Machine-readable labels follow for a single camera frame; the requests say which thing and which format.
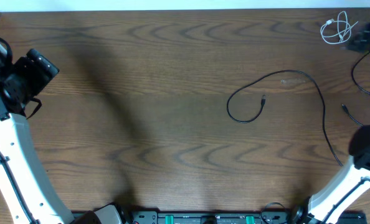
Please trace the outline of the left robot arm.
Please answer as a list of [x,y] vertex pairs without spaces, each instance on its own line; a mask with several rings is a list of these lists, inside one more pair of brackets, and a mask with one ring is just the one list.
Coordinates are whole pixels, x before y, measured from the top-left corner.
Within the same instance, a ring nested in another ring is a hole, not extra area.
[[35,49],[16,62],[10,45],[0,38],[0,191],[14,223],[123,223],[114,204],[74,213],[54,190],[32,141],[28,103],[59,69]]

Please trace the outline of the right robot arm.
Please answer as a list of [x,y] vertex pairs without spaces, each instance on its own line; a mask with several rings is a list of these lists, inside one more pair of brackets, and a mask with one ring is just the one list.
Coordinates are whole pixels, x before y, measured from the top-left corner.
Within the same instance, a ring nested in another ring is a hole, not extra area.
[[[354,77],[356,66],[370,54],[370,23],[349,42],[347,48],[364,55],[353,65],[351,79],[370,95]],[[349,157],[339,172],[318,193],[294,210],[288,223],[338,223],[343,212],[370,189],[370,125],[360,125],[349,144]]]

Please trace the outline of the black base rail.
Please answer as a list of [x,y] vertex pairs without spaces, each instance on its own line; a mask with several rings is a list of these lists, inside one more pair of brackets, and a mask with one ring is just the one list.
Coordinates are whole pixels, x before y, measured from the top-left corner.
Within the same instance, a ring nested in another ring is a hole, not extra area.
[[130,223],[139,224],[203,224],[206,221],[217,224],[285,224],[286,212],[265,211],[252,213],[163,213],[136,211],[130,213]]

